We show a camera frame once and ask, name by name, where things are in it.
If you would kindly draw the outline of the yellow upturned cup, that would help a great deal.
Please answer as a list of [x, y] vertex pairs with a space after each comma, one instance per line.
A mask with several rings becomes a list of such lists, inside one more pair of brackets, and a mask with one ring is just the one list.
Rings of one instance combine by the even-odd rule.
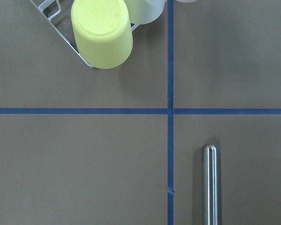
[[133, 36], [123, 0], [75, 0], [71, 22], [78, 52], [90, 65], [115, 68], [129, 57]]

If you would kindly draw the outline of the pale green upturned cup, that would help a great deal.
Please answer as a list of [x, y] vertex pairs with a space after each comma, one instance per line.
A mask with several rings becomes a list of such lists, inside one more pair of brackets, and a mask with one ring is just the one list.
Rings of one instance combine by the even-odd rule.
[[124, 0], [130, 22], [147, 24], [156, 20], [164, 10], [164, 0]]

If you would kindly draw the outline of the pink upturned cup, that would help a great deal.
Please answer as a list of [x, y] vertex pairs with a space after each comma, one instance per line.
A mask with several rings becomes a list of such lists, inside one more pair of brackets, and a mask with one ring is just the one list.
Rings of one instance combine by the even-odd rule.
[[182, 2], [182, 3], [192, 3], [195, 2], [197, 0], [177, 0], [178, 2]]

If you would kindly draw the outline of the steel muddler black tip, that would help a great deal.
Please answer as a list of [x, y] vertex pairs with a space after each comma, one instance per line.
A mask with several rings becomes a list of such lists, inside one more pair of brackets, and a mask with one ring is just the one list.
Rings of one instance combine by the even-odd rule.
[[213, 144], [202, 148], [203, 224], [220, 224], [219, 154]]

